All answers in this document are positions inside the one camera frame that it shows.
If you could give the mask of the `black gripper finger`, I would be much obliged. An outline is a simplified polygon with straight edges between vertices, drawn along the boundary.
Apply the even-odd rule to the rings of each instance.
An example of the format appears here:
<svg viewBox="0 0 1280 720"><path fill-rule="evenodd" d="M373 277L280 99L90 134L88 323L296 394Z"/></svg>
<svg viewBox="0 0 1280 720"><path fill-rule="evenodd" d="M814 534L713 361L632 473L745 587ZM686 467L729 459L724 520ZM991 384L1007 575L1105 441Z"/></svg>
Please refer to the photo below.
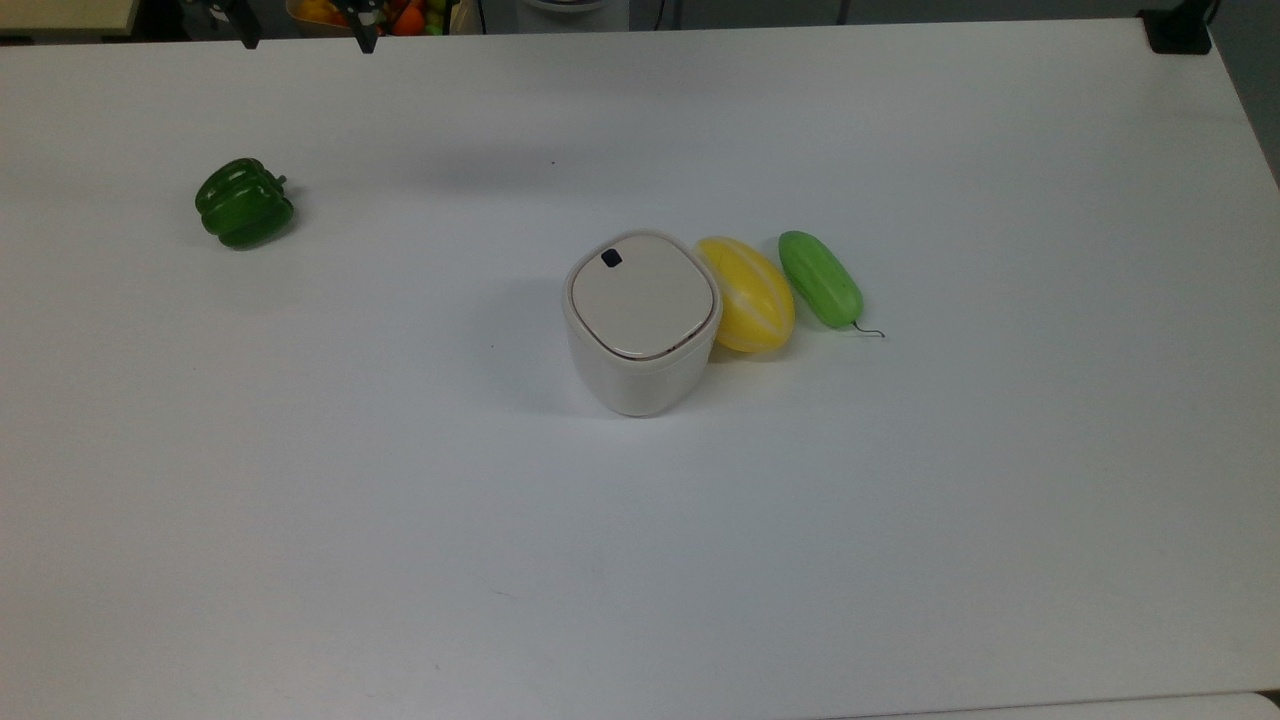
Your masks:
<svg viewBox="0 0 1280 720"><path fill-rule="evenodd" d="M252 50L259 46L262 38L262 27L248 1L207 0L205 12L214 27L219 27L219 24L230 27L246 49Z"/></svg>
<svg viewBox="0 0 1280 720"><path fill-rule="evenodd" d="M361 51L372 54L378 42L381 5L374 0L343 1L343 17Z"/></svg>

